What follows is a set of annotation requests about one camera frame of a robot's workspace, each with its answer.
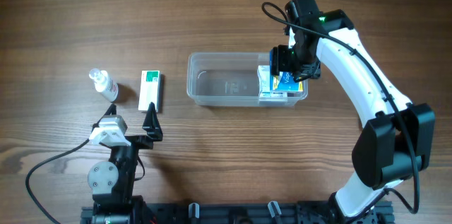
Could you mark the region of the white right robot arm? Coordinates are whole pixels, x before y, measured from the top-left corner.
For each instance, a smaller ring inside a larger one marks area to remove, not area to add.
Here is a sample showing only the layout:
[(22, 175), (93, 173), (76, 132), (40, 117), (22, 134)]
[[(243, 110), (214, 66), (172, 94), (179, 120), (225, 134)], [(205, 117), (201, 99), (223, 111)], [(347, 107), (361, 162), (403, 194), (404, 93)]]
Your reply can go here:
[(416, 105), (383, 74), (363, 47), (344, 11), (320, 11), (315, 0), (291, 0), (280, 9), (287, 45), (270, 51), (272, 90), (283, 82), (317, 79), (327, 67), (352, 101), (362, 132), (352, 150), (354, 172), (331, 194), (319, 215), (329, 223), (352, 223), (373, 214), (377, 203), (405, 180), (413, 181), (412, 203), (420, 207), (419, 173), (429, 166), (435, 114)]

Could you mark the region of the white and blue medicine box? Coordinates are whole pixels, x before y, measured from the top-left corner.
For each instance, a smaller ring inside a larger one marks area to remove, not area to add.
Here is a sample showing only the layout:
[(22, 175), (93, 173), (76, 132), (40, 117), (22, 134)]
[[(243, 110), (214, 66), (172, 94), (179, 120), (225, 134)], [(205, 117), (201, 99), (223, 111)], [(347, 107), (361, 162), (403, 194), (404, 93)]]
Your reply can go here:
[(257, 68), (259, 79), (259, 100), (266, 102), (286, 102), (287, 93), (272, 93), (270, 90), (270, 66), (259, 65)]

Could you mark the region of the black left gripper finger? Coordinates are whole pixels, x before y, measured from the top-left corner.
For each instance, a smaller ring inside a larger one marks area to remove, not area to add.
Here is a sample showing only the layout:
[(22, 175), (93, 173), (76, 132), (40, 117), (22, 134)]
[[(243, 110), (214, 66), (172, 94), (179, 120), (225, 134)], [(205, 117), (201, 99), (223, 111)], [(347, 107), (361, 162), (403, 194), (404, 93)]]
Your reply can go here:
[(101, 118), (100, 118), (96, 123), (94, 123), (94, 124), (92, 125), (92, 128), (99, 127), (99, 123), (100, 123), (101, 119), (102, 119), (104, 116), (108, 116), (108, 115), (116, 115), (116, 114), (117, 114), (117, 106), (116, 106), (115, 104), (111, 104), (111, 105), (108, 107), (107, 111), (101, 116)]
[(142, 129), (146, 132), (146, 136), (152, 141), (162, 141), (163, 132), (157, 118), (155, 104), (151, 102), (148, 106)]

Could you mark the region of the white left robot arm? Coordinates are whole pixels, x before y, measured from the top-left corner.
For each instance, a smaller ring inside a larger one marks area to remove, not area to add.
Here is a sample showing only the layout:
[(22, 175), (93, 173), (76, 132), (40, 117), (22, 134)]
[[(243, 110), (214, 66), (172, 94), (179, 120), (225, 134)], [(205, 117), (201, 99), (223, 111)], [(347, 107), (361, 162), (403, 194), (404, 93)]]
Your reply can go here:
[(82, 223), (157, 222), (143, 197), (133, 195), (134, 183), (139, 180), (136, 168), (143, 164), (139, 150), (152, 149), (163, 138), (154, 103), (148, 106), (142, 129), (144, 135), (127, 136), (127, 125), (114, 104), (93, 124), (89, 141), (110, 149), (110, 156), (93, 165), (88, 173), (94, 204), (82, 210)]

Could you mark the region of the blue VapoDrops box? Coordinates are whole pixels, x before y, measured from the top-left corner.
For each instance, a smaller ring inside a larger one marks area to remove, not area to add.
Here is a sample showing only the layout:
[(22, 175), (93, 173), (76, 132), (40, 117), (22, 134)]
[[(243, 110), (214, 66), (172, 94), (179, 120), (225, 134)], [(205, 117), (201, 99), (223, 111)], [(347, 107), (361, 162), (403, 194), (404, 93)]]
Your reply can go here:
[(290, 72), (280, 72), (270, 76), (270, 90), (273, 92), (298, 93), (304, 91), (303, 82), (295, 82)]

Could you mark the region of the white and green medicine box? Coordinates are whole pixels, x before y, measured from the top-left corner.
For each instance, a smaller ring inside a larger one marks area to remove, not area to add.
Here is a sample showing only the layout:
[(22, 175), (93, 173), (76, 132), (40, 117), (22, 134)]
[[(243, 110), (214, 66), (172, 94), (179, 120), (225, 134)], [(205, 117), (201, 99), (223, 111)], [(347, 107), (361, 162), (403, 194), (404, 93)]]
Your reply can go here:
[(155, 105), (156, 112), (160, 107), (160, 71), (142, 71), (138, 110), (147, 111), (150, 103)]

